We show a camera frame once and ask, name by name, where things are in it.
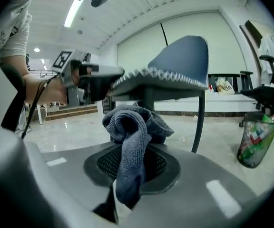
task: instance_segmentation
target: white t-shirt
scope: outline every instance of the white t-shirt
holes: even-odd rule
[[[11,0],[0,14],[0,58],[25,56],[31,0]]]

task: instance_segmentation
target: white cloth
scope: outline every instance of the white cloth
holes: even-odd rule
[[[258,49],[259,56],[269,55],[274,57],[274,36],[273,35],[265,35],[261,40],[260,48]],[[272,70],[269,62],[265,60],[260,60],[260,64],[262,67],[262,75],[261,80],[262,84],[270,84],[272,80]]]
[[[0,58],[25,56],[31,0],[11,0],[0,14]]]

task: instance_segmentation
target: staircase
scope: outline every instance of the staircase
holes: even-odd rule
[[[60,107],[59,110],[47,112],[46,121],[79,116],[89,113],[98,112],[96,105],[77,106],[77,107]]]

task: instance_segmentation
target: chair backrest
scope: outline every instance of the chair backrest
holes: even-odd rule
[[[205,39],[200,36],[185,36],[164,48],[147,67],[180,73],[207,84],[208,61],[208,45]]]

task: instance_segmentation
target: wall baseboard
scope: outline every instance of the wall baseboard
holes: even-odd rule
[[[160,115],[169,116],[197,116],[198,112],[173,112],[173,111],[155,111]],[[205,112],[205,117],[243,117],[246,112]]]

